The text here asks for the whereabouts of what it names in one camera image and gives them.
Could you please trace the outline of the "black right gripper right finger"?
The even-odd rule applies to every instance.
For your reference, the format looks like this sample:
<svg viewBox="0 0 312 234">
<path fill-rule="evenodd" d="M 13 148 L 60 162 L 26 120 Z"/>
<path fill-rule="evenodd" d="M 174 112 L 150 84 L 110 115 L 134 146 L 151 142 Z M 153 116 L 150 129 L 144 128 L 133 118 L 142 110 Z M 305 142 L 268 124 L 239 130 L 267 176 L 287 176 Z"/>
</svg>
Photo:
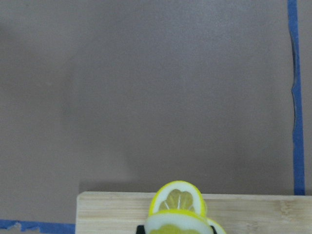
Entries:
<svg viewBox="0 0 312 234">
<path fill-rule="evenodd" d="M 212 228 L 212 230 L 213 230 L 213 233 L 214 233 L 214 234 L 217 234 L 217 231 L 215 230 L 214 226 L 211 225 L 211 228 Z"/>
</svg>

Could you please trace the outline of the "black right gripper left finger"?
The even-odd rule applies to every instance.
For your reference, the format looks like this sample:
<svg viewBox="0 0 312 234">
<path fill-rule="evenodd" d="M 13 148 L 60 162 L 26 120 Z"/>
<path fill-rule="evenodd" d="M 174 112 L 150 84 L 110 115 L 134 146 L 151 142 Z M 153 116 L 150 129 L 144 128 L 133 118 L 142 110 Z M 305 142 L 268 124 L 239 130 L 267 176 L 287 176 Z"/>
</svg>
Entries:
<svg viewBox="0 0 312 234">
<path fill-rule="evenodd" d="M 136 228 L 136 234 L 145 234 L 145 229 L 143 225 L 138 225 Z"/>
</svg>

